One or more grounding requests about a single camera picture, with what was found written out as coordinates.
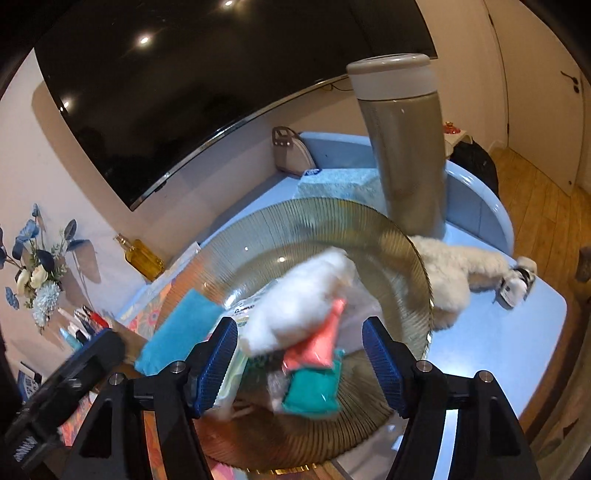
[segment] gray thermos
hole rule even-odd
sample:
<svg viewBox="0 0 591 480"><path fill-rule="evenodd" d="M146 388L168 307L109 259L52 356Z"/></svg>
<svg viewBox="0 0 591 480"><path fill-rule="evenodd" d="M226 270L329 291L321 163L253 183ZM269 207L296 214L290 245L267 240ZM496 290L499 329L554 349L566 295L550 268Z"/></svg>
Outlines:
<svg viewBox="0 0 591 480"><path fill-rule="evenodd" d="M369 132L388 216L407 235L443 238L446 155L436 78L426 55L347 65Z"/></svg>

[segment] tissue box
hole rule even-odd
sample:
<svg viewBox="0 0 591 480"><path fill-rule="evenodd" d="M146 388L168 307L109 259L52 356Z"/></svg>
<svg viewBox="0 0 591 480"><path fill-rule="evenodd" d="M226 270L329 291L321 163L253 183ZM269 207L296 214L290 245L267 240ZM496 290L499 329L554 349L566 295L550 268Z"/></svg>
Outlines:
<svg viewBox="0 0 591 480"><path fill-rule="evenodd" d="M315 168L300 179L294 198L331 197L367 205L386 215L377 168Z"/></svg>

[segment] metal screw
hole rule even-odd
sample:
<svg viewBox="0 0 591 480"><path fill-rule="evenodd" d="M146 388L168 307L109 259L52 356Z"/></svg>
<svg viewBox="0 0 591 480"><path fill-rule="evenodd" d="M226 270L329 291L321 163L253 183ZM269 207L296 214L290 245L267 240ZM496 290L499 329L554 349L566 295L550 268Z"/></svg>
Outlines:
<svg viewBox="0 0 591 480"><path fill-rule="evenodd" d="M68 385L74 390L80 390L82 388L82 382L77 378L71 378L68 380Z"/></svg>
<svg viewBox="0 0 591 480"><path fill-rule="evenodd" d="M125 380L125 375L116 373L109 377L109 383L111 385L119 385L123 380Z"/></svg>
<svg viewBox="0 0 591 480"><path fill-rule="evenodd" d="M491 383L495 377L488 370L480 370L478 376L484 383Z"/></svg>
<svg viewBox="0 0 591 480"><path fill-rule="evenodd" d="M179 374L185 369L185 362L177 360L170 364L170 371L174 374Z"/></svg>
<svg viewBox="0 0 591 480"><path fill-rule="evenodd" d="M424 373L430 372L433 370L433 364L427 360L419 360L417 362L417 368Z"/></svg>

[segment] white wall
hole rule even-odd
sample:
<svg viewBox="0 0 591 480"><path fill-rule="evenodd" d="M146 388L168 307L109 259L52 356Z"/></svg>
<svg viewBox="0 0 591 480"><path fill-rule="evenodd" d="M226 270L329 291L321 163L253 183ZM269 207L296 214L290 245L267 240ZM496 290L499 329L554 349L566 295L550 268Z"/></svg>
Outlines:
<svg viewBox="0 0 591 480"><path fill-rule="evenodd" d="M501 51L482 0L417 0L437 49L444 119L486 150L507 145Z"/></svg>
<svg viewBox="0 0 591 480"><path fill-rule="evenodd" d="M496 47L482 6L474 6L481 0L418 3L440 56L434 65L444 118L468 129L485 148L506 142ZM350 87L348 81L340 86ZM68 301L118 312L143 280L125 262L114 235L141 238L166 260L178 255L216 217L274 174L274 125L366 134L352 93L316 90L219 141L130 212L72 136L31 53L0 100L0 223L7 248L29 218L33 202L41 207L47 235L56 240L58 230L76 218L79 237L89 238L92 246L80 251L82 275L68 258L73 271L65 285ZM13 284L14 272L6 265L0 287ZM9 356L13 362L26 359L41 373L50 373L69 354L56 335L60 321L57 315L41 337L26 310L15 312L0 299Z"/></svg>

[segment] wooden floor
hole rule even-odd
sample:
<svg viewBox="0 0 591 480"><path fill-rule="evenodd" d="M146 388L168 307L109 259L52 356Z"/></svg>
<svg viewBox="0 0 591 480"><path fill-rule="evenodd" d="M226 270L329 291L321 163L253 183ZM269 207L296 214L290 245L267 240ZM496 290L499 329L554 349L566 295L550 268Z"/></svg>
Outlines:
<svg viewBox="0 0 591 480"><path fill-rule="evenodd" d="M534 398L520 418L531 440L566 386L583 340L579 300L574 282L579 248L591 245L591 197L575 187L569 197L546 175L512 150L492 154L499 177L501 202L515 233L513 257L530 257L538 275L566 300L567 319L553 360Z"/></svg>

